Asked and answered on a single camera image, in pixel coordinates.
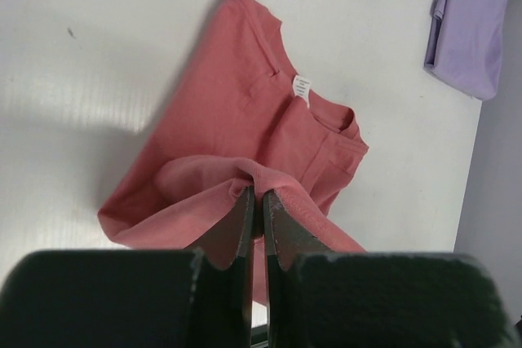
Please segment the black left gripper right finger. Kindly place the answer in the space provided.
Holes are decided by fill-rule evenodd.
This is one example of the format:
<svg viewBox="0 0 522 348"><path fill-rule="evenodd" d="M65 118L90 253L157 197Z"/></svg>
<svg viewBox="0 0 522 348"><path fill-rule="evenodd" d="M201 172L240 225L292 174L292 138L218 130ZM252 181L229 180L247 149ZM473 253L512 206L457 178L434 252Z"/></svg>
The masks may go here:
<svg viewBox="0 0 522 348"><path fill-rule="evenodd" d="M332 251L290 215L271 190L263 196L268 345L335 345Z"/></svg>

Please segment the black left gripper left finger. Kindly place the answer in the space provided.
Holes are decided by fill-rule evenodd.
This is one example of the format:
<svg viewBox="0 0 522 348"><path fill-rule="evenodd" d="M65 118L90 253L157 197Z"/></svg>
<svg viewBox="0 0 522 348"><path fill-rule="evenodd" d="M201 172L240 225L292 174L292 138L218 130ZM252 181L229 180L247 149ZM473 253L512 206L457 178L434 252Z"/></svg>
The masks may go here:
<svg viewBox="0 0 522 348"><path fill-rule="evenodd" d="M203 250L191 310L192 347L249 347L255 195L242 190L232 209L194 245Z"/></svg>

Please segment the red polo shirt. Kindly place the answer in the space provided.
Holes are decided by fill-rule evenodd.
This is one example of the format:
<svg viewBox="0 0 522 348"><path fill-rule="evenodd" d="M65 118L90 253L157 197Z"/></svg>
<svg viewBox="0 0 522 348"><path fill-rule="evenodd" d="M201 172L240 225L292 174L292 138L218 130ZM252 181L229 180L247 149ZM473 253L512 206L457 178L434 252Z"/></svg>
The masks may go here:
<svg viewBox="0 0 522 348"><path fill-rule="evenodd" d="M256 0L222 0L163 118L104 202L113 242L182 249L217 224L246 187L274 191L329 248L359 244L328 219L367 153L351 108L294 91L281 22Z"/></svg>

